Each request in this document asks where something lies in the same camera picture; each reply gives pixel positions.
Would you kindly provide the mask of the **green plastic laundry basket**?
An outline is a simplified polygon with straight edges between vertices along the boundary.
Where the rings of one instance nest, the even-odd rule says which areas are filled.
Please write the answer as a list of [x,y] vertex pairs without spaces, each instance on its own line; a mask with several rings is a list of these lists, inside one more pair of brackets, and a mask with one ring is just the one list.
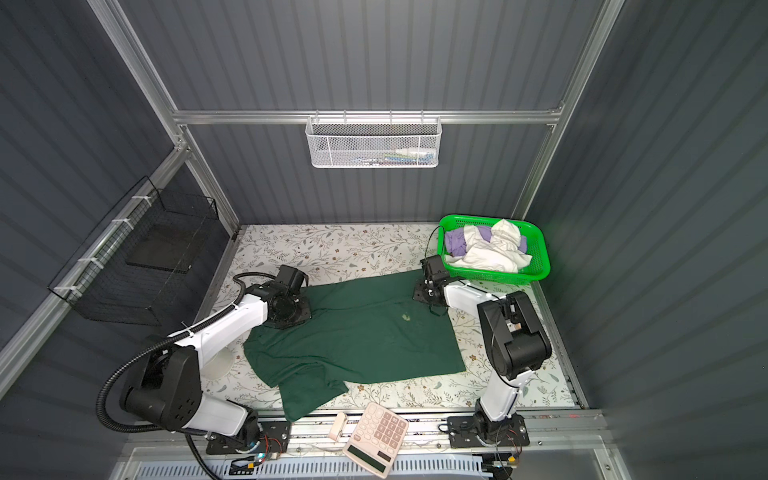
[[[447,262],[447,252],[444,247],[444,234],[447,231],[461,228],[465,225],[492,226],[499,220],[507,220],[517,225],[521,233],[527,237],[527,253],[533,256],[532,262],[528,267],[522,269],[519,273],[502,273],[497,271],[458,268]],[[533,281],[544,279],[550,273],[551,267],[544,235],[537,226],[531,223],[510,219],[448,215],[440,220],[439,225],[440,237],[437,243],[437,253],[442,257],[445,267],[453,276],[474,280],[487,280],[503,284],[527,285]]]

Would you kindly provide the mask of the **dark green t shirt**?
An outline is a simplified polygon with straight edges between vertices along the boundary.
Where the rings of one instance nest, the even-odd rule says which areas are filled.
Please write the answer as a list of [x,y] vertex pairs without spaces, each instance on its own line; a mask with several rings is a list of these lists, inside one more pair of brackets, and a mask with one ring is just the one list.
[[465,364],[447,315],[413,298],[418,270],[311,286],[307,322],[252,329],[243,344],[255,375],[277,388],[296,421],[348,386],[461,373]]

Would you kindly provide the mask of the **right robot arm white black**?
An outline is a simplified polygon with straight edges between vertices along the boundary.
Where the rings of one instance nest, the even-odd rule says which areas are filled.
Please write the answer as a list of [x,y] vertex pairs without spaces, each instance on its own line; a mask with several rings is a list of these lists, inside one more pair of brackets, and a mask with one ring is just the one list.
[[479,321],[483,345],[492,367],[487,388],[470,416],[447,419],[453,449],[510,447],[530,444],[517,403],[533,374],[552,355],[552,346],[528,295],[521,291],[492,293],[453,277],[440,256],[420,261],[423,279],[413,299],[431,307],[460,310]]

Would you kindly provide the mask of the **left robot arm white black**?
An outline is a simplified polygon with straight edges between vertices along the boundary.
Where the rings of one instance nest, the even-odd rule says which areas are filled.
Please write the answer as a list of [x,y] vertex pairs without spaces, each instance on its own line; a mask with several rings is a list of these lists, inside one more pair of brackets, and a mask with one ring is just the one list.
[[258,415],[247,407],[204,392],[203,370],[242,334],[257,327],[287,329],[311,318],[301,270],[282,265],[275,275],[246,272],[233,277],[234,301],[221,311],[171,336],[173,342],[131,365],[119,400],[123,411],[152,427],[176,432],[205,432],[244,445],[260,436]]

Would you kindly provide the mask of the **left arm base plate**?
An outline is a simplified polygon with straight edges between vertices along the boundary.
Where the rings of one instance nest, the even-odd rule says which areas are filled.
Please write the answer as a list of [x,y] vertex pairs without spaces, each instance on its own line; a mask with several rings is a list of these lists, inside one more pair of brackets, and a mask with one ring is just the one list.
[[287,452],[292,424],[288,421],[252,421],[234,436],[213,433],[207,455],[282,454]]

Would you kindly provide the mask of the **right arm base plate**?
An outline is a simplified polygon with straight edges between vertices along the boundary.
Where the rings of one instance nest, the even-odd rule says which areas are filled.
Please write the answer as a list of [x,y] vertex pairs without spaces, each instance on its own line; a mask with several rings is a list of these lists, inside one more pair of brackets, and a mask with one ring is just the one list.
[[530,444],[525,419],[519,414],[497,422],[487,420],[477,413],[472,416],[451,416],[438,426],[446,433],[453,449],[462,448],[514,448]]

